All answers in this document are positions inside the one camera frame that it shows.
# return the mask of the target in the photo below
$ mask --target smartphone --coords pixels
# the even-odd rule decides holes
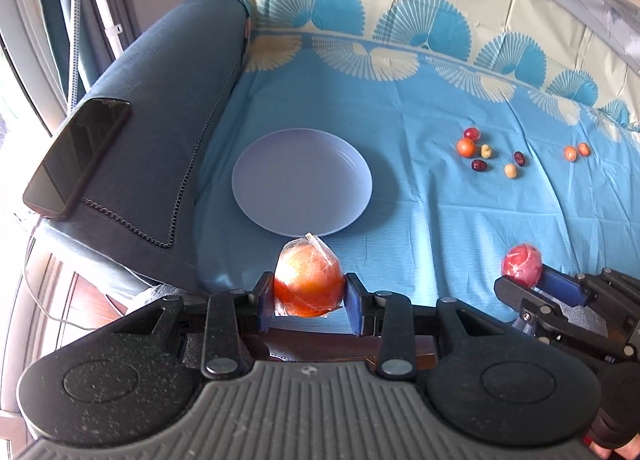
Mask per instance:
[[[130,112],[120,99],[94,97],[82,104],[53,141],[22,201],[47,218],[67,217]]]

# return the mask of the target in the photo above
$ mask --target screw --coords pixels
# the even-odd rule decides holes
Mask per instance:
[[[232,374],[238,369],[238,363],[228,357],[216,357],[207,361],[207,372],[210,374]]]
[[[382,371],[389,376],[402,376],[414,369],[414,366],[404,359],[388,359],[382,363]]]

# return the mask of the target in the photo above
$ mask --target yellow fruit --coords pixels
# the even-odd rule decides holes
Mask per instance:
[[[515,179],[518,176],[518,169],[515,164],[507,164],[504,167],[504,174],[510,179]]]
[[[480,147],[480,155],[483,159],[491,159],[491,156],[494,154],[494,151],[491,149],[489,145],[482,145]]]

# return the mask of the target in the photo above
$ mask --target plastic-wrapped orange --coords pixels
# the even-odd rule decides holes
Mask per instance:
[[[273,283],[282,315],[315,317],[340,305],[345,280],[340,262],[318,237],[311,234],[284,246]]]

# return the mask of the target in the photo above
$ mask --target round lavender plate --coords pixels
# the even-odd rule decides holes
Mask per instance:
[[[240,155],[231,176],[238,206],[273,233],[324,236],[365,210],[373,182],[363,156],[336,135],[310,129],[273,132]]]

